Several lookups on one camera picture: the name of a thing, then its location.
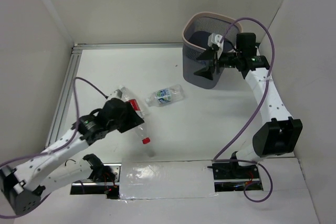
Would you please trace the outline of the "green blue label bottle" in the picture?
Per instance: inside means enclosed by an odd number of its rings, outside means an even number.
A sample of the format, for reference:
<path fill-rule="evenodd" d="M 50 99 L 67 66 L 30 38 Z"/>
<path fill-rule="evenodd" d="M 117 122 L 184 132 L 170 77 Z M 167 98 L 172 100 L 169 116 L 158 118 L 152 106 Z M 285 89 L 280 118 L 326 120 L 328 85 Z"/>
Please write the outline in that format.
<path fill-rule="evenodd" d="M 149 107 L 161 107 L 183 99 L 185 99 L 184 90 L 180 84 L 176 84 L 153 92 L 145 102 Z"/>

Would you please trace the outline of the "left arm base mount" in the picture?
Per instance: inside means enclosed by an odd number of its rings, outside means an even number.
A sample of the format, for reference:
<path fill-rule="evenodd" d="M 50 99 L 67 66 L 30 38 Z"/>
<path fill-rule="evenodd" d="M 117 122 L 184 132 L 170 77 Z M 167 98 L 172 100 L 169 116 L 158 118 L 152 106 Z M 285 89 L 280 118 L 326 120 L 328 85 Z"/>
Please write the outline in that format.
<path fill-rule="evenodd" d="M 120 199 L 121 163 L 105 163 L 104 165 L 111 169 L 112 175 L 104 173 L 99 179 L 74 182 L 70 187 L 70 195 L 99 195 L 105 196 L 106 199 Z"/>

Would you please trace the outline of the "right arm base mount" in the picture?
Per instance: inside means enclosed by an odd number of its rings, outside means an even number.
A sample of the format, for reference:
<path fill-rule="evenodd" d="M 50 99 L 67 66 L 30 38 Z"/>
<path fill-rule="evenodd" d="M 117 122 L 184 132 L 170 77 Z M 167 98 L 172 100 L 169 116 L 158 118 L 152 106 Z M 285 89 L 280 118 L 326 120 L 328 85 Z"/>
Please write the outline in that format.
<path fill-rule="evenodd" d="M 207 166 L 213 173 L 215 192 L 262 190 L 256 165 L 239 166 L 237 163 L 213 163 Z"/>

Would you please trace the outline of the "clear unlabelled plastic bottle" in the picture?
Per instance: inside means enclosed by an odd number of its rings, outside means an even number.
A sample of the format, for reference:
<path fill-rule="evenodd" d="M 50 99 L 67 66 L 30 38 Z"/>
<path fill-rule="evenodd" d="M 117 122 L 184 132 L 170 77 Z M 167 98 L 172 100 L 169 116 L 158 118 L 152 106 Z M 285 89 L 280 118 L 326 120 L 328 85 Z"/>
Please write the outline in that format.
<path fill-rule="evenodd" d="M 136 97 L 136 95 L 127 87 L 120 85 L 118 86 L 118 89 L 121 91 L 121 100 L 125 102 L 130 102 L 134 110 L 137 112 L 137 114 L 141 118 L 145 118 L 146 112 L 145 110 L 140 106 L 139 99 Z"/>

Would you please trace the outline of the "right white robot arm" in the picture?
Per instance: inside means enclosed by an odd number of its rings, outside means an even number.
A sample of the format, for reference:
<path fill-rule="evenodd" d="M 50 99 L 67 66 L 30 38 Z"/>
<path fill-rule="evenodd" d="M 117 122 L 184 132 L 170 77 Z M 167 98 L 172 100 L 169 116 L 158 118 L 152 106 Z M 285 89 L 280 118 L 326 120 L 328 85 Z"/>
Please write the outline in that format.
<path fill-rule="evenodd" d="M 240 178 L 247 172 L 247 166 L 293 152 L 303 125 L 300 119 L 292 117 L 281 100 L 268 60 L 257 54 L 255 34 L 239 33 L 236 44 L 229 42 L 230 47 L 225 49 L 222 36 L 212 33 L 207 44 L 207 49 L 197 58 L 207 61 L 207 66 L 194 74 L 212 80 L 222 68 L 236 68 L 253 91 L 263 124 L 250 145 L 232 154 L 230 174 Z"/>

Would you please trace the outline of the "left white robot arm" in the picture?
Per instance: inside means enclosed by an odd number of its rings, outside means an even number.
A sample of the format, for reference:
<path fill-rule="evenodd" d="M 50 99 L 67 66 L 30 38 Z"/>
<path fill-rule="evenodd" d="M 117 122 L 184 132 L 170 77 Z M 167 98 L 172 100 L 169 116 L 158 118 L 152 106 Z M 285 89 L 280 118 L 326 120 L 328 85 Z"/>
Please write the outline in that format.
<path fill-rule="evenodd" d="M 37 208 L 53 191 L 73 182 L 115 180 L 115 172 L 95 154 L 86 154 L 74 163 L 67 160 L 112 131 L 124 133 L 143 123 L 143 114 L 134 99 L 124 102 L 112 98 L 103 108 L 81 116 L 40 156 L 14 168 L 1 168 L 1 192 L 15 215 L 22 216 Z"/>

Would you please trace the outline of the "red label water bottle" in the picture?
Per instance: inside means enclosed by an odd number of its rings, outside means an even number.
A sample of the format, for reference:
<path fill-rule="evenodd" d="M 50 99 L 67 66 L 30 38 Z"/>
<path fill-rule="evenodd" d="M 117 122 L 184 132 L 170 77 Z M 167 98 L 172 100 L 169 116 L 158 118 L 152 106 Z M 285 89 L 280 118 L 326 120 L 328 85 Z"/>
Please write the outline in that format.
<path fill-rule="evenodd" d="M 146 145 L 146 144 L 149 144 L 151 140 L 149 138 L 149 134 L 148 134 L 148 131 L 147 131 L 147 126 L 146 126 L 146 123 L 144 121 L 144 118 L 141 118 L 141 119 L 143 120 L 143 123 L 141 123 L 139 126 L 137 126 L 134 130 L 135 130 L 135 133 L 137 134 L 137 136 L 142 141 L 142 143 L 144 145 Z"/>

